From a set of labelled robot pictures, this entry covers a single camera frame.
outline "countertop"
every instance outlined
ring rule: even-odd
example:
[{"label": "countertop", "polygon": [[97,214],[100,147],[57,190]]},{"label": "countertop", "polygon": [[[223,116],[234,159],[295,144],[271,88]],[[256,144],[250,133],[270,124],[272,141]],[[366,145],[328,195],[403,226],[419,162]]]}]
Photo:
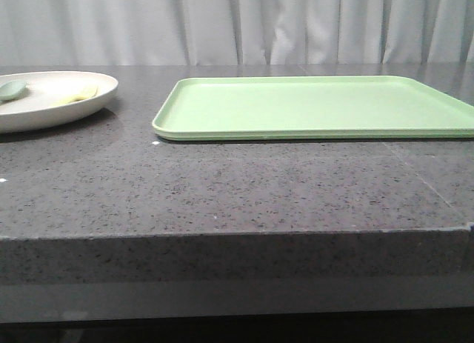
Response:
[{"label": "countertop", "polygon": [[178,143],[151,127],[189,77],[397,75],[474,104],[474,64],[86,70],[116,98],[0,135],[0,284],[445,275],[474,270],[474,141]]}]

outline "tray rim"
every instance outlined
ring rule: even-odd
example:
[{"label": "tray rim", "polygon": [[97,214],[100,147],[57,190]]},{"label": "tray rim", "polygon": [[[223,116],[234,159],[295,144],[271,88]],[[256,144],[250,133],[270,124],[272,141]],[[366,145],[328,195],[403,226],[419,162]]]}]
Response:
[{"label": "tray rim", "polygon": [[473,138],[473,128],[353,128],[344,130],[325,130],[325,129],[305,129],[305,130],[285,130],[284,135],[276,135],[275,132],[280,132],[280,129],[276,130],[242,130],[233,131],[233,135],[229,136],[227,131],[209,131],[209,130],[197,130],[197,131],[186,131],[186,130],[170,130],[165,127],[157,125],[160,117],[166,112],[169,112],[171,108],[171,100],[178,93],[178,89],[183,88],[187,84],[198,84],[207,83],[211,81],[214,84],[227,84],[233,81],[244,83],[246,80],[251,81],[288,81],[305,79],[308,82],[321,79],[332,79],[333,81],[357,81],[357,82],[368,82],[368,81],[386,81],[393,82],[398,81],[403,84],[409,84],[414,87],[421,87],[424,92],[441,97],[447,101],[455,101],[457,105],[462,107],[473,107],[460,99],[457,99],[447,93],[435,89],[434,87],[428,86],[425,83],[406,77],[406,76],[393,76],[393,75],[371,75],[371,76],[233,76],[233,77],[192,77],[179,80],[173,89],[170,91],[167,98],[164,100],[161,108],[153,118],[151,125],[155,130],[155,133],[164,139],[172,141],[232,141],[232,140],[272,140],[272,139],[445,139],[445,138]]}]

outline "curtain fold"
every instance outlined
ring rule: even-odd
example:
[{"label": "curtain fold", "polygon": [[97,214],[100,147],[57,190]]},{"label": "curtain fold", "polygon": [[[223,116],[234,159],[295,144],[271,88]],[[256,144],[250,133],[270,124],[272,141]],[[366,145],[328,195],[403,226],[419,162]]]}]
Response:
[{"label": "curtain fold", "polygon": [[0,64],[474,61],[474,0],[0,0]]}]

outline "tray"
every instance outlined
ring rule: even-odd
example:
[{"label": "tray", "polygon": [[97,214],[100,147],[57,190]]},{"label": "tray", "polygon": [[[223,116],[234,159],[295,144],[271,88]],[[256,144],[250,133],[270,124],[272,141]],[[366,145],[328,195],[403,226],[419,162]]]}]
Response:
[{"label": "tray", "polygon": [[[38,130],[81,119],[102,109],[114,97],[119,84],[112,76],[86,71],[3,75],[0,84],[17,79],[27,82],[27,90],[19,99],[0,101],[0,133]],[[87,84],[98,87],[91,99],[52,106]]]},{"label": "tray", "polygon": [[196,78],[153,119],[175,141],[474,136],[474,107],[399,76]]}]

